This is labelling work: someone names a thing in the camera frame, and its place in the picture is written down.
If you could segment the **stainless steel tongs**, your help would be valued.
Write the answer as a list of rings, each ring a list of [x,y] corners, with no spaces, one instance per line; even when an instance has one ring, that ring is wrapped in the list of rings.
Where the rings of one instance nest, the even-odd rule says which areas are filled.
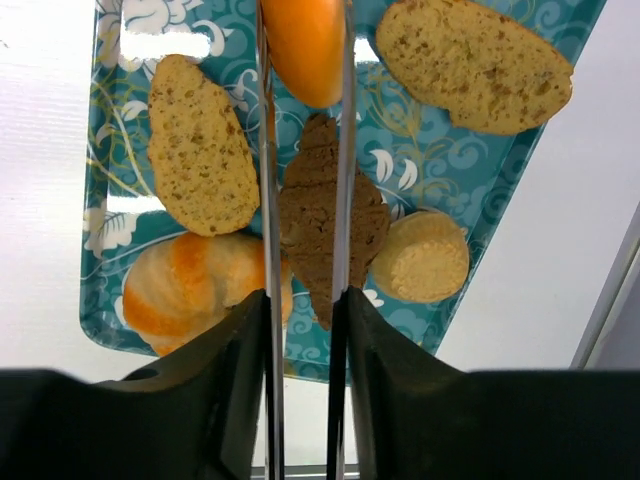
[[[341,20],[345,27],[343,44],[342,115],[337,167],[336,217],[332,269],[332,329],[327,417],[326,477],[343,479],[344,404],[347,333],[346,323],[339,317],[346,314],[349,284],[351,206],[355,178],[355,27],[353,6],[342,3]],[[276,164],[275,107],[272,87],[272,62],[260,2],[256,3],[256,66],[259,74],[260,107],[259,159],[261,181],[261,215],[264,240],[266,295],[270,313],[266,328],[266,454],[265,477],[285,477],[284,453],[284,393],[283,342],[281,327],[281,253],[280,215],[278,205]]]

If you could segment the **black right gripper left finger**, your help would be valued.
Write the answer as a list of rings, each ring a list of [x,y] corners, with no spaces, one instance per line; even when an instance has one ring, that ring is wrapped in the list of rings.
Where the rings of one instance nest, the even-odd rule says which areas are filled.
[[[119,381],[1,374],[5,479],[247,479],[257,433],[265,295]]]

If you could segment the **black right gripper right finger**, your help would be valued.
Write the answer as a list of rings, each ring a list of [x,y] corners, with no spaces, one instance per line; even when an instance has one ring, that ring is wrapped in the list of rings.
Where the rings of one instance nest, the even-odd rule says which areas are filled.
[[[459,371],[347,295],[365,479],[635,479],[635,371]]]

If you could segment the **small round orange bun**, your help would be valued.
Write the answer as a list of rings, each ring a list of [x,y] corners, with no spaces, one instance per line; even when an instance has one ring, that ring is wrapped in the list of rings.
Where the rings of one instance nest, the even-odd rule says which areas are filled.
[[[344,3],[268,0],[261,3],[271,63],[289,92],[312,108],[342,98]]]

